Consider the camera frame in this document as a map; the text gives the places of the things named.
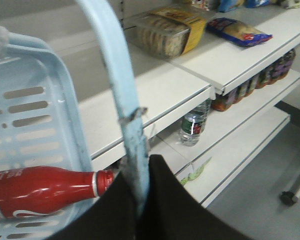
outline packaged cookies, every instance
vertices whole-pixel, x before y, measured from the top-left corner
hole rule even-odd
[[[239,20],[226,17],[210,21],[206,29],[242,47],[252,47],[273,37]]]
[[[151,55],[170,59],[193,49],[203,35],[206,20],[196,7],[174,4],[131,17],[130,38]]]

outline coca-cola bottle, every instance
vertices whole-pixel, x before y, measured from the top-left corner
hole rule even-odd
[[[0,171],[0,218],[49,215],[101,196],[113,180],[110,170],[79,172],[34,166]]]

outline water bottle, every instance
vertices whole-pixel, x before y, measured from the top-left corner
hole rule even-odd
[[[52,166],[0,171],[0,219],[45,216],[101,196],[112,171],[80,172]]]
[[[194,146],[206,126],[211,100],[208,99],[182,118],[180,140],[186,146]]]

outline floor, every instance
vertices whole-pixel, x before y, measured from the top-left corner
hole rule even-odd
[[[300,240],[300,199],[279,199],[299,175],[300,127],[289,123],[208,209],[254,240]]]

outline bottle label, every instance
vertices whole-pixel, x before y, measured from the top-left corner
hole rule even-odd
[[[201,132],[203,121],[201,122],[191,122],[186,119],[183,119],[181,128],[184,132],[191,135],[197,135]]]
[[[0,171],[0,180],[19,177],[22,175],[23,170],[24,168]]]

